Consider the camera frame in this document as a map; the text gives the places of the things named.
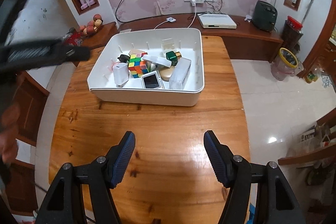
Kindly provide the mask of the person's left hand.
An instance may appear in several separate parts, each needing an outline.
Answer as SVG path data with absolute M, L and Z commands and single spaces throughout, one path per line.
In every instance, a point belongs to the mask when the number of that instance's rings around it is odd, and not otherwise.
M 17 136 L 20 108 L 17 103 L 9 106 L 1 115 L 1 157 L 5 164 L 10 164 L 18 154 Z

